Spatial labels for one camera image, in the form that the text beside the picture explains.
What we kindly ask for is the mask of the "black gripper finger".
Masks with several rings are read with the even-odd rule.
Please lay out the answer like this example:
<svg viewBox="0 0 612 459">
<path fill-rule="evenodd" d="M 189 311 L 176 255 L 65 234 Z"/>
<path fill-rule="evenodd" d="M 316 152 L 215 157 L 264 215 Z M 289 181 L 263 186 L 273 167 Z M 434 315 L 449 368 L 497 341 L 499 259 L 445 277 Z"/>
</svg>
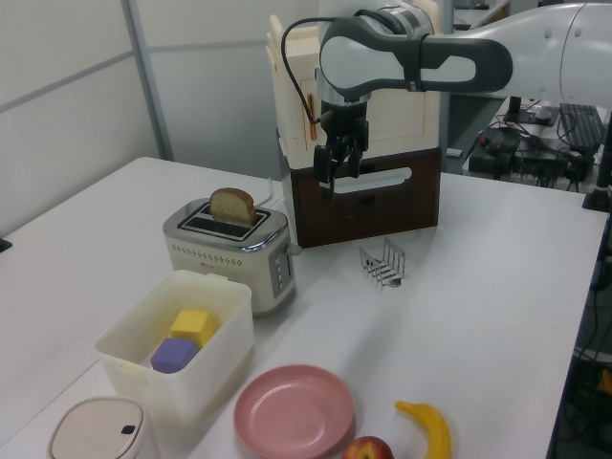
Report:
<svg viewBox="0 0 612 459">
<path fill-rule="evenodd" d="M 351 140 L 347 147 L 347 170 L 350 177 L 360 176 L 360 166 L 363 153 L 368 149 L 367 139 L 355 139 Z"/>
<path fill-rule="evenodd" d="M 340 141 L 315 147 L 313 174 L 325 199 L 332 200 L 334 197 L 335 178 L 344 158 L 344 147 Z"/>
</svg>

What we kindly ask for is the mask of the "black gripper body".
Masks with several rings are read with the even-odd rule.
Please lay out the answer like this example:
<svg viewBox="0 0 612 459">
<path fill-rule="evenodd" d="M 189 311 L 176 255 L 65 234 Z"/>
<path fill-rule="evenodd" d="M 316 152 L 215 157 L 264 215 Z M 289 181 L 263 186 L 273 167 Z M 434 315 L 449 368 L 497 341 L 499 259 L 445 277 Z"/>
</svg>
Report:
<svg viewBox="0 0 612 459">
<path fill-rule="evenodd" d="M 336 105 L 323 101 L 320 124 L 326 134 L 326 143 L 348 139 L 356 140 L 358 144 L 368 144 L 369 124 L 366 114 L 366 102 Z"/>
</svg>

